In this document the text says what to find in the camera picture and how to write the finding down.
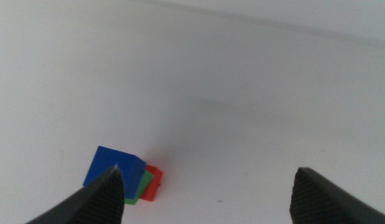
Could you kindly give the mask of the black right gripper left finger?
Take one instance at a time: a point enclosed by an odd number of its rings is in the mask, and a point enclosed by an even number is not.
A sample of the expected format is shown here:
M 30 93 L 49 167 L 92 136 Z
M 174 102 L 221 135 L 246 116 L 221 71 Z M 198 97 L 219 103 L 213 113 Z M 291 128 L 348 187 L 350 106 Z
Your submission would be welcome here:
M 73 195 L 29 224 L 120 224 L 124 212 L 121 171 L 110 167 Z

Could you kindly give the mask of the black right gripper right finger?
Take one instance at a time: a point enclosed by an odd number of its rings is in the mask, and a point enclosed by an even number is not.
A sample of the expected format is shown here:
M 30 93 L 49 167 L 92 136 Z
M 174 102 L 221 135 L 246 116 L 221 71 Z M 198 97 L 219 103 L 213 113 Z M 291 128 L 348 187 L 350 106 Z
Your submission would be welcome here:
M 294 224 L 385 224 L 385 214 L 309 167 L 295 174 L 289 212 Z

